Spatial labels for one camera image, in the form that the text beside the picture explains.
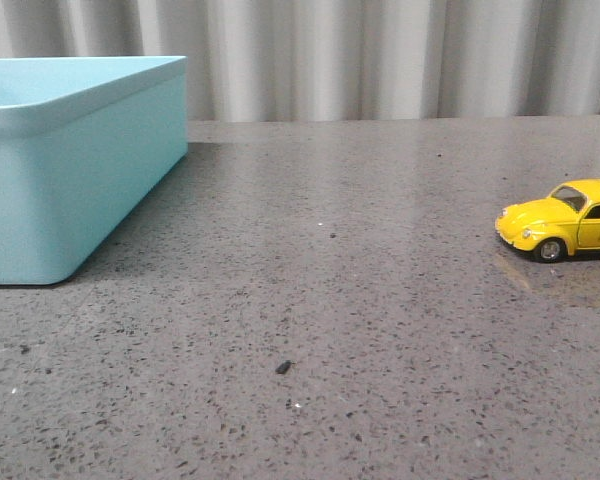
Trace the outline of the grey pleated curtain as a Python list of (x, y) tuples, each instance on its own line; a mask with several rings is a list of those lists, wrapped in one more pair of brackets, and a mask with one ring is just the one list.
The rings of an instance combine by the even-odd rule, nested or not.
[(600, 1), (0, 1), (0, 58), (182, 55), (223, 122), (600, 114)]

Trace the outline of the light blue plastic box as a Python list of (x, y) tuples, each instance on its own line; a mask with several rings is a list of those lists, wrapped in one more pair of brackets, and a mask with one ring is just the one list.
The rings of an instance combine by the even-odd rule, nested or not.
[(186, 64), (0, 59), (0, 285), (70, 277), (187, 153)]

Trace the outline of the yellow toy beetle car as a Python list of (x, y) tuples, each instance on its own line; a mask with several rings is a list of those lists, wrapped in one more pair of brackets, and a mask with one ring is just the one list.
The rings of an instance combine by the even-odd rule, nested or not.
[(496, 218), (495, 230), (541, 263), (600, 251), (600, 179), (567, 181), (544, 198), (509, 205)]

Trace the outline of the small black debris piece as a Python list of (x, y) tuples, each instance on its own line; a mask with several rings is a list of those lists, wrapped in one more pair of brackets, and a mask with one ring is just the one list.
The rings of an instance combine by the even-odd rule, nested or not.
[(284, 362), (282, 362), (281, 364), (279, 364), (276, 369), (275, 369), (275, 373), (276, 374), (281, 374), (284, 375), (288, 372), (288, 370), (290, 369), (290, 367), (293, 365), (293, 362), (290, 360), (285, 360)]

